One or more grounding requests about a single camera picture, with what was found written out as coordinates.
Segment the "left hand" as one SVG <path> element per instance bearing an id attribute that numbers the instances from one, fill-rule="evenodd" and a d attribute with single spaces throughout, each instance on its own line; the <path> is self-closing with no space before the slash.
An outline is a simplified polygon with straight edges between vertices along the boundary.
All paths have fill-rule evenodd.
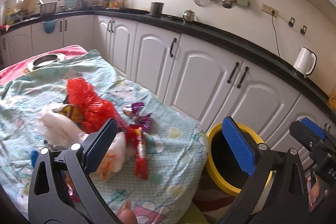
<path id="1" fill-rule="evenodd" d="M 117 212 L 117 217 L 123 224 L 137 224 L 138 223 L 135 213 L 131 209 L 131 202 L 129 200 L 126 200 L 122 204 L 122 206 Z"/>

